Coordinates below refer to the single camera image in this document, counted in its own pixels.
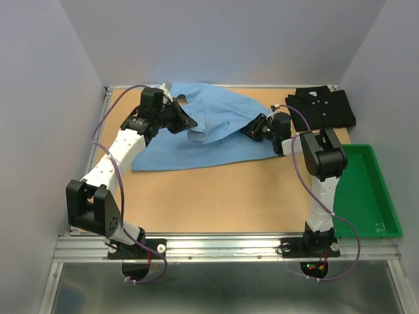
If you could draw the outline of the light blue long sleeve shirt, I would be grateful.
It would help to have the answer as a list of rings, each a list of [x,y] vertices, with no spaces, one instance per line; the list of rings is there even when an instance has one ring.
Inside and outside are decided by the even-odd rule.
[[[259,114],[269,114],[257,100],[206,83],[174,84],[170,93],[186,97],[183,110],[197,125],[178,134],[160,130],[132,162],[133,172],[195,169],[274,157],[270,141],[256,142],[240,131]]]

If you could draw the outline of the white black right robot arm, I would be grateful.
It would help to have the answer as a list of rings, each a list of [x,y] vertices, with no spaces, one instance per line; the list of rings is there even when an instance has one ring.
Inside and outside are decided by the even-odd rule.
[[[333,129],[306,131],[291,135],[291,117],[279,112],[271,116],[259,114],[241,132],[250,139],[272,142],[278,156],[304,157],[310,175],[312,197],[310,212],[300,237],[280,239],[278,252],[284,258],[317,258],[340,256],[333,225],[335,192],[343,171],[348,166],[348,157]]]

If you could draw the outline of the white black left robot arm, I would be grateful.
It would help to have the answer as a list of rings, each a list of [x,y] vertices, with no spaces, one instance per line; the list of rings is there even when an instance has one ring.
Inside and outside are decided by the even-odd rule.
[[[161,129],[177,134],[197,125],[171,95],[170,84],[142,88],[139,105],[124,119],[111,146],[94,143],[104,152],[99,162],[65,189],[69,224],[123,244],[132,258],[147,249],[145,232],[125,222],[124,204],[116,203],[115,191],[124,193],[123,175]]]

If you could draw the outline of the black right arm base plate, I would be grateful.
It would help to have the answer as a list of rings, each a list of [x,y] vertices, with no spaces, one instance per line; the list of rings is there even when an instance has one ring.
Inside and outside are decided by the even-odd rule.
[[[283,237],[276,252],[284,258],[335,258],[340,256],[337,238],[312,241],[302,237]]]

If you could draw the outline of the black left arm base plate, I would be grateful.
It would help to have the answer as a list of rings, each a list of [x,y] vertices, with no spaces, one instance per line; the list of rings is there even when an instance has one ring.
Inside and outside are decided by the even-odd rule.
[[[160,258],[154,254],[149,255],[149,251],[139,247],[138,245],[127,245],[119,243],[113,239],[105,240],[108,248],[107,258],[109,260],[146,260],[148,257]],[[166,255],[167,241],[164,238],[148,238],[145,240],[145,246],[157,253]]]

